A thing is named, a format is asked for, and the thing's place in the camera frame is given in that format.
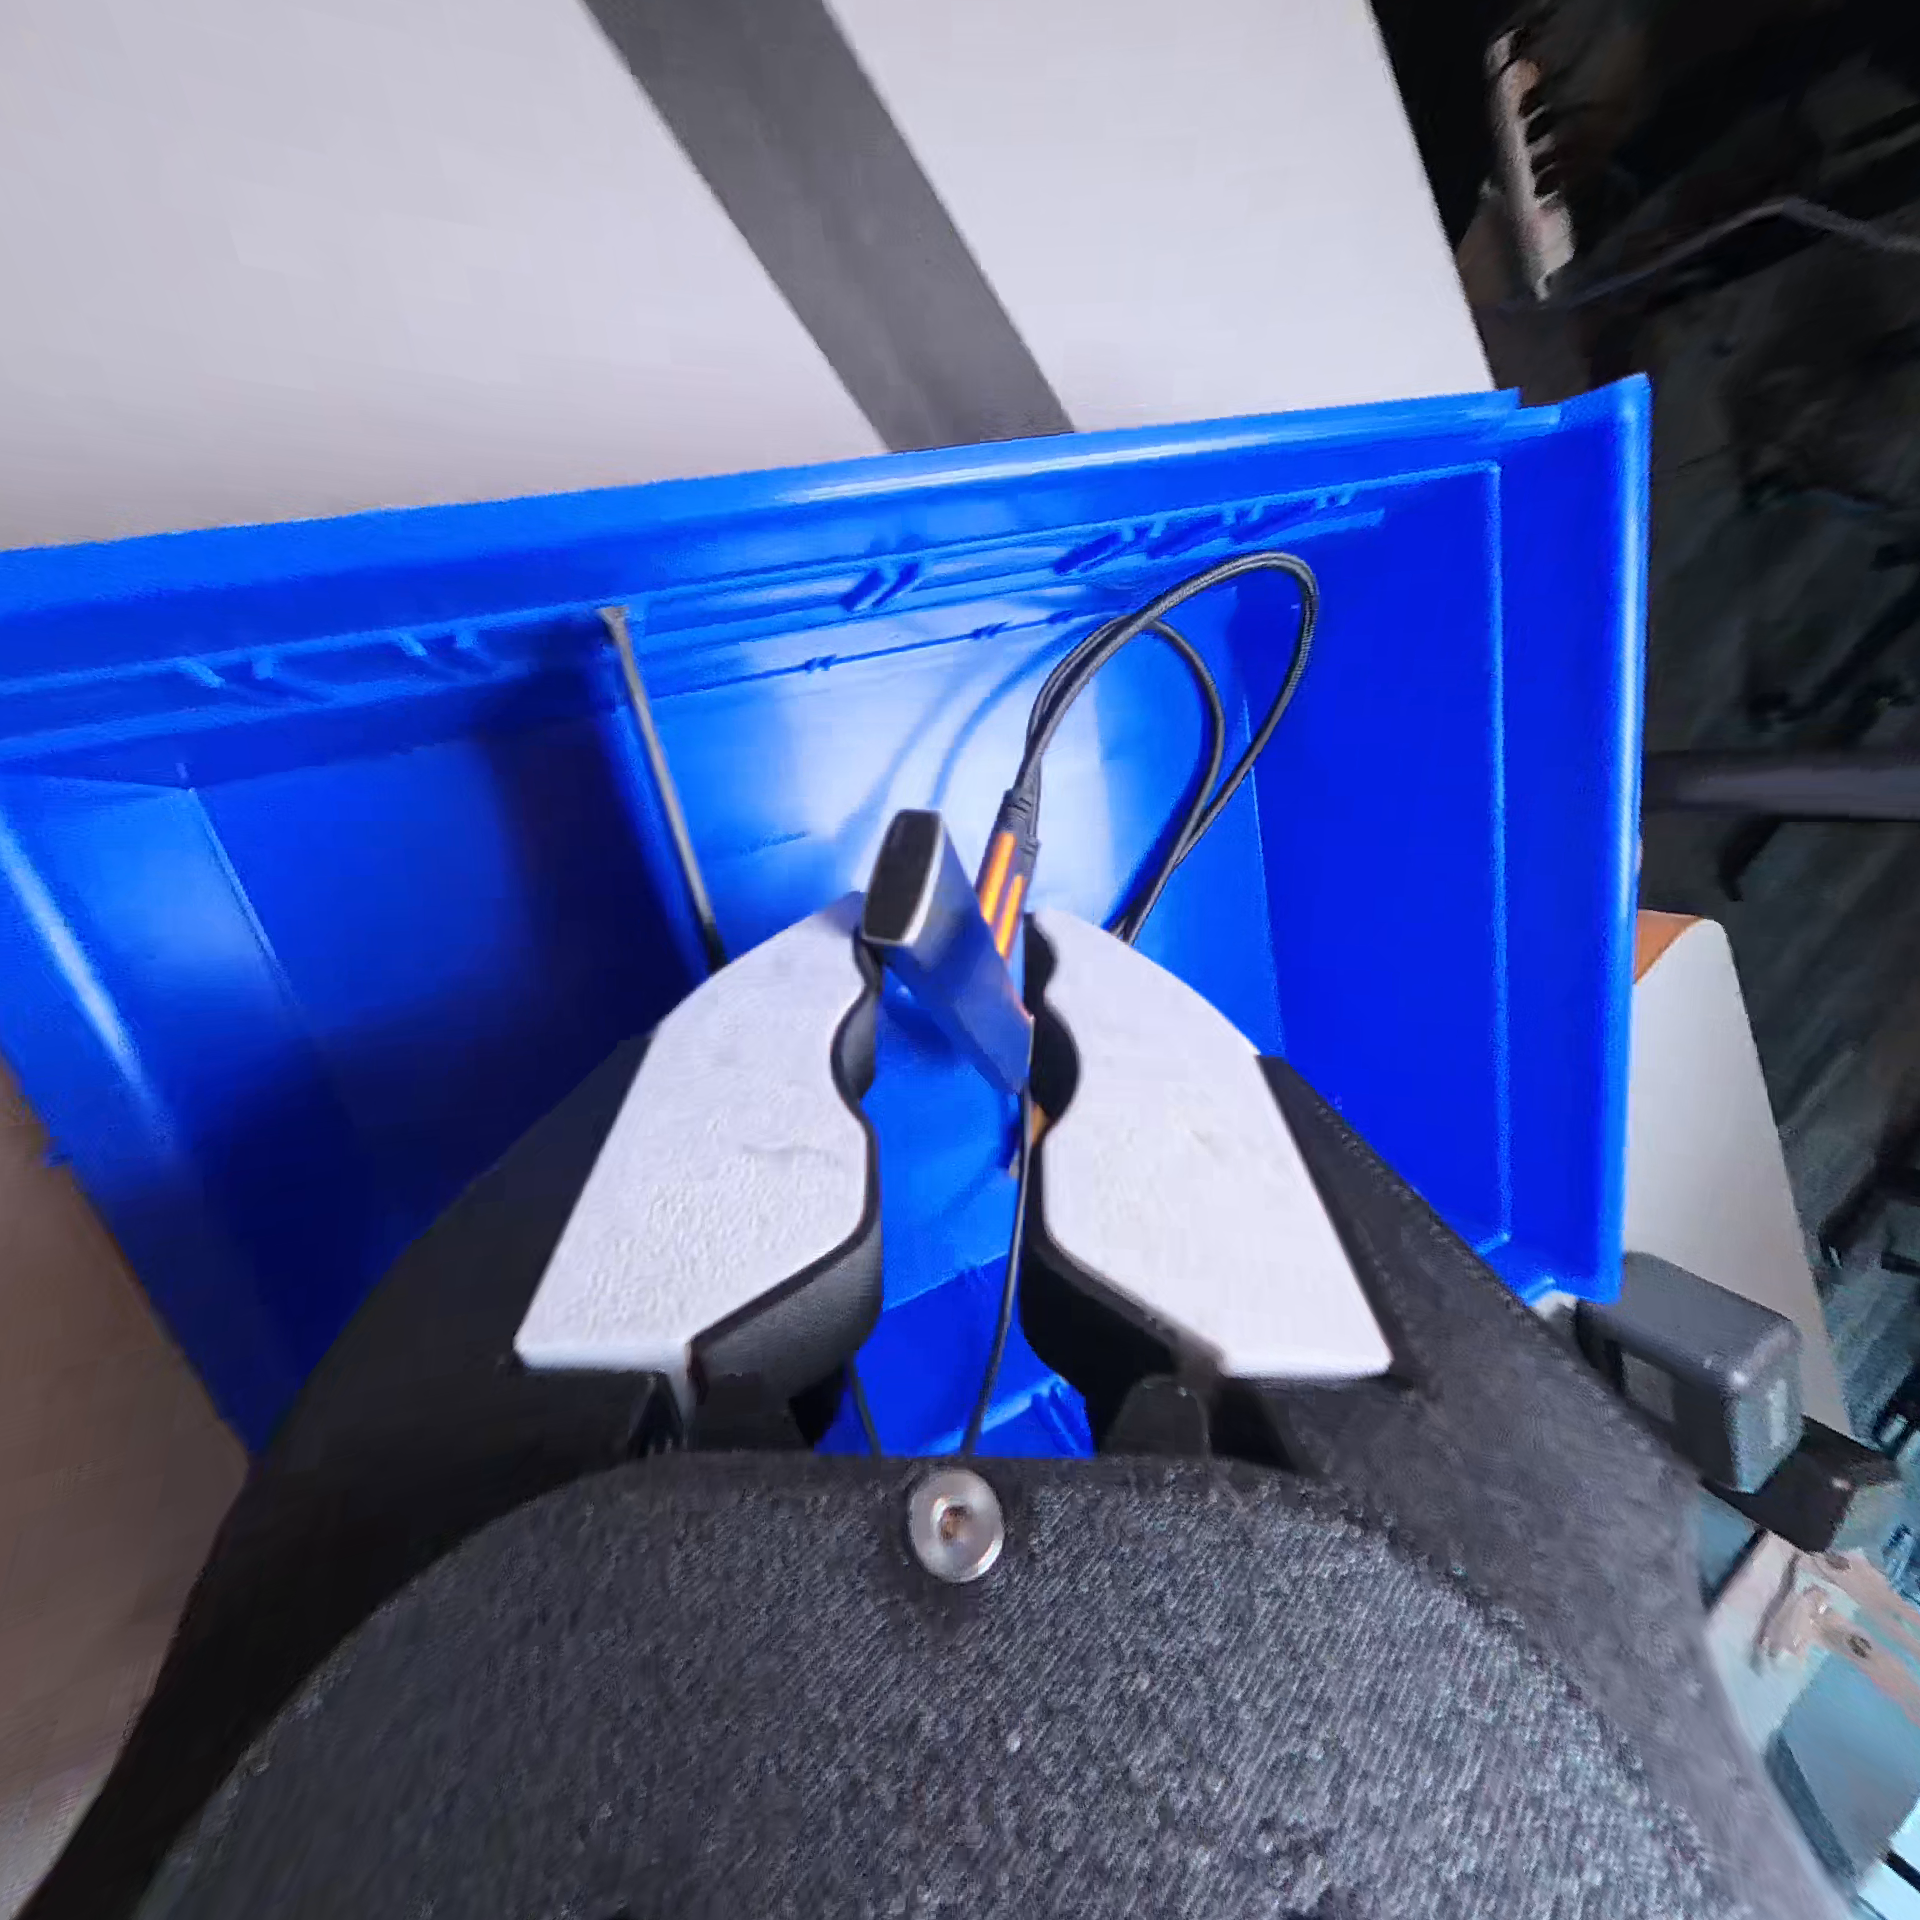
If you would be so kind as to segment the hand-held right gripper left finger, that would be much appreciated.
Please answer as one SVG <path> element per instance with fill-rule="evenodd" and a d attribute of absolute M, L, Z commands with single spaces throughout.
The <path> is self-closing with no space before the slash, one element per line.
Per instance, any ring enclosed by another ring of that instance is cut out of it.
<path fill-rule="evenodd" d="M 863 1098 L 880 973 L 838 895 L 709 975 L 651 1034 L 516 1334 L 533 1374 L 838 1383 L 878 1324 Z"/>

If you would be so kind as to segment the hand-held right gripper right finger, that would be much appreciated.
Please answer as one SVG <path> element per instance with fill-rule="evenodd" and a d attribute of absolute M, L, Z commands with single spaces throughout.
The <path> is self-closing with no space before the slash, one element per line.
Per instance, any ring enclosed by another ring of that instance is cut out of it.
<path fill-rule="evenodd" d="M 1019 1324 L 1117 1450 L 1146 1389 L 1206 1421 L 1243 1387 L 1390 1378 L 1387 1330 L 1264 1056 L 1198 990 L 1058 907 L 1036 1014 Z"/>

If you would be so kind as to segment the blue plastic bin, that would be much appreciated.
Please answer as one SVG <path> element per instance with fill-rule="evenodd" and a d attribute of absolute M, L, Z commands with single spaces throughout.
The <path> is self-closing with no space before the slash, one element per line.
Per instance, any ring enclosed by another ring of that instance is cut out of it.
<path fill-rule="evenodd" d="M 1619 1284 L 1653 391 L 1502 391 L 4 556 L 4 1056 L 263 1454 L 365 1296 L 1051 666 L 1267 550 L 1279 728 L 1140 948 L 1526 1302 Z"/>

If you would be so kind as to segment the black bin divider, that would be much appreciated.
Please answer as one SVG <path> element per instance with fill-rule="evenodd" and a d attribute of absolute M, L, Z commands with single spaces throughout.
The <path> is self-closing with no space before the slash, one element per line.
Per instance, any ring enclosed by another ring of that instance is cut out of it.
<path fill-rule="evenodd" d="M 615 658 L 619 666 L 619 674 L 629 695 L 629 704 L 634 711 L 636 728 L 639 734 L 639 747 L 646 758 L 648 774 L 655 784 L 659 806 L 663 813 L 663 826 L 667 832 L 667 842 L 674 850 L 678 862 L 678 875 L 683 882 L 683 894 L 688 900 L 688 911 L 692 917 L 695 931 L 700 934 L 704 967 L 707 973 L 717 973 L 728 962 L 728 948 L 724 934 L 717 926 L 717 917 L 714 910 L 711 888 L 704 877 L 704 867 L 700 852 L 692 844 L 692 834 L 688 827 L 688 815 L 683 808 L 680 791 L 674 779 L 669 758 L 666 754 L 666 741 L 659 728 L 653 701 L 648 698 L 648 688 L 639 671 L 637 645 L 634 637 L 630 613 L 623 605 L 604 605 L 597 610 L 613 646 Z"/>

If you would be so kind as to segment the black plastic block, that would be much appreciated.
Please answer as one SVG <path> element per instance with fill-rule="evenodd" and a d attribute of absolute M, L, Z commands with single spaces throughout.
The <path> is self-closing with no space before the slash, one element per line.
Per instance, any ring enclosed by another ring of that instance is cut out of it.
<path fill-rule="evenodd" d="M 1654 1254 L 1619 1296 L 1572 1308 L 1584 1360 L 1707 1493 L 1803 1552 L 1879 1552 L 1901 1507 L 1893 1461 L 1807 1406 L 1807 1343 L 1783 1311 Z"/>

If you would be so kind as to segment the black office chair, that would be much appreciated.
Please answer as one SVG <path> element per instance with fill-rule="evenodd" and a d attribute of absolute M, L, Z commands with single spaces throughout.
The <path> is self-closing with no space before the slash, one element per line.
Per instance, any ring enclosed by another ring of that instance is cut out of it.
<path fill-rule="evenodd" d="M 1916 451 L 1916 4 L 1515 4 L 1486 45 L 1517 311 L 1600 349 L 1743 299 L 1720 381 L 1750 512 L 1916 572 L 1916 493 L 1812 469 L 1807 410 Z"/>

